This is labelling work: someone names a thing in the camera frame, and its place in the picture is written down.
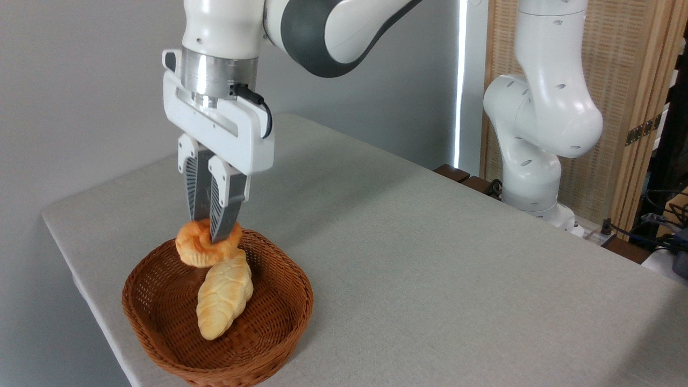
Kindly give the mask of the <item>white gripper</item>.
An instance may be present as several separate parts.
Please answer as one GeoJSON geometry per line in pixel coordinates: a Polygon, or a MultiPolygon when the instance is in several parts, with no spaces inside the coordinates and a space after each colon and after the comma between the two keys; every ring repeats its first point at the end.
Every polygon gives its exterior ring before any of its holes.
{"type": "Polygon", "coordinates": [[[219,99],[216,107],[194,102],[181,83],[181,58],[179,49],[162,54],[164,111],[186,133],[178,138],[178,171],[185,178],[191,220],[210,218],[216,244],[231,234],[248,199],[246,175],[273,166],[275,141],[273,135],[264,137],[269,120],[265,108],[248,99],[219,99]]]}

